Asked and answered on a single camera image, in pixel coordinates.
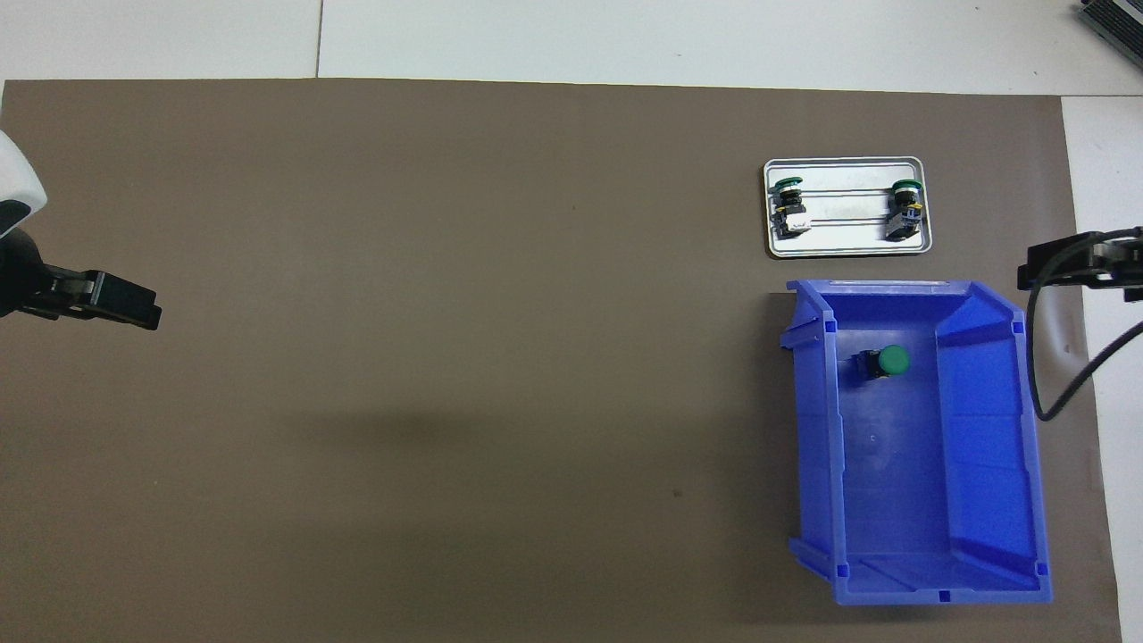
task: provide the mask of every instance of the green push button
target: green push button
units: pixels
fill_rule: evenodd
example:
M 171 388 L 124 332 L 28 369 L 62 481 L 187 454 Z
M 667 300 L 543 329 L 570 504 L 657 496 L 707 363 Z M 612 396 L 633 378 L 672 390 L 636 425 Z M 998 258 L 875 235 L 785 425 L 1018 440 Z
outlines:
M 774 186 L 770 187 L 770 192 L 781 192 L 782 190 L 785 190 L 786 187 L 793 187 L 799 183 L 801 183 L 801 176 L 789 176 L 775 183 Z
M 877 365 L 886 376 L 900 376 L 909 370 L 909 352 L 897 345 L 889 345 L 877 356 Z
M 890 190 L 893 190 L 894 192 L 896 192 L 901 187 L 911 187 L 913 190 L 920 191 L 920 188 L 921 188 L 921 182 L 920 180 L 913 180 L 912 178 L 902 178 L 901 180 L 897 180 L 896 183 L 894 183 L 893 187 L 890 187 Z

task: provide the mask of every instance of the metal tray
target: metal tray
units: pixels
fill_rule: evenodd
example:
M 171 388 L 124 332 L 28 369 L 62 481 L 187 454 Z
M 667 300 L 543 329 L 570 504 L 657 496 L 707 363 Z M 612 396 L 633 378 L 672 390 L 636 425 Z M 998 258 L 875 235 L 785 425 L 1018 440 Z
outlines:
M 769 188 L 782 178 L 801 176 L 801 196 L 813 227 L 799 236 L 781 239 Z M 920 180 L 925 206 L 920 232 L 901 241 L 885 240 L 889 187 L 902 178 Z M 853 156 L 836 159 L 774 159 L 762 167 L 766 242 L 770 254 L 806 256 L 920 254 L 933 247 L 928 185 L 921 161 L 913 156 Z

